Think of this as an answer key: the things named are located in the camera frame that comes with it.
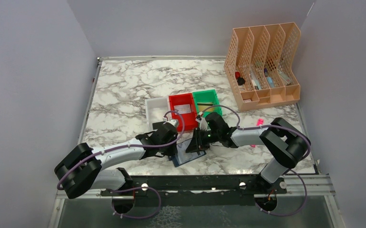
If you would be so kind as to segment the peach file organizer rack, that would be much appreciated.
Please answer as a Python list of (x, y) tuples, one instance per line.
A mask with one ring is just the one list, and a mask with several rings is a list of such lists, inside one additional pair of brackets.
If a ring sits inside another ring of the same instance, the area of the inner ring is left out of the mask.
[[(300, 38), (294, 22), (232, 29), (224, 70), (240, 111), (292, 105), (300, 100), (301, 87), (292, 71)], [(250, 68), (260, 90), (254, 88)], [(285, 86), (277, 69), (291, 76), (294, 85)], [(237, 84), (236, 71), (246, 80), (242, 86)]]

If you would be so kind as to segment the navy blue card holder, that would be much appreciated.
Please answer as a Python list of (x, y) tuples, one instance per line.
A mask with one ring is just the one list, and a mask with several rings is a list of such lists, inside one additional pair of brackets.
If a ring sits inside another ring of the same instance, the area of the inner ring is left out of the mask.
[(195, 159), (198, 159), (206, 155), (205, 151), (186, 153), (185, 150), (187, 149), (188, 146), (189, 146), (189, 140), (185, 140), (176, 145), (177, 154), (169, 157), (169, 160), (173, 162), (175, 167), (179, 167), (181, 165), (184, 165), (188, 162), (191, 162)]

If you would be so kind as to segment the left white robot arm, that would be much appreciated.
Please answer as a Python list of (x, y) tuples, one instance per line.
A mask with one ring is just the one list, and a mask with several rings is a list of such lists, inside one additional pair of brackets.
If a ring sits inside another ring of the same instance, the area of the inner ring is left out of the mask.
[(148, 157), (172, 156), (177, 152), (179, 139), (175, 119), (162, 123), (158, 129), (139, 134), (133, 139), (108, 147), (90, 147), (78, 144), (55, 168), (57, 189), (65, 191), (69, 199), (75, 199), (90, 189), (114, 189), (119, 195), (131, 189), (128, 174), (123, 169), (108, 168)]

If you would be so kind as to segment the white plastic bin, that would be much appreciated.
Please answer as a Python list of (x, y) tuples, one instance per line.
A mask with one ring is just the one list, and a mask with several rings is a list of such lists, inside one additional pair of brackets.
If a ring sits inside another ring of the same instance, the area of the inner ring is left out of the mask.
[(145, 99), (145, 112), (148, 130), (152, 131), (153, 124), (164, 120), (164, 114), (169, 111), (168, 97)]

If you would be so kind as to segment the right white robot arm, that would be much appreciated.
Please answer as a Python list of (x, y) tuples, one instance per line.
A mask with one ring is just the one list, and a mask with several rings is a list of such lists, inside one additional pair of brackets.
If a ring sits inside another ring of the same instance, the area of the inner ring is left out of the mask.
[(256, 188), (261, 193), (272, 190), (275, 181), (288, 170), (295, 168), (311, 150), (310, 140), (281, 117), (275, 118), (269, 125), (240, 128), (230, 127), (220, 114), (212, 112), (205, 117), (205, 122), (207, 128), (194, 130), (185, 152), (205, 151), (216, 142), (226, 148), (264, 145), (273, 159), (256, 179)]

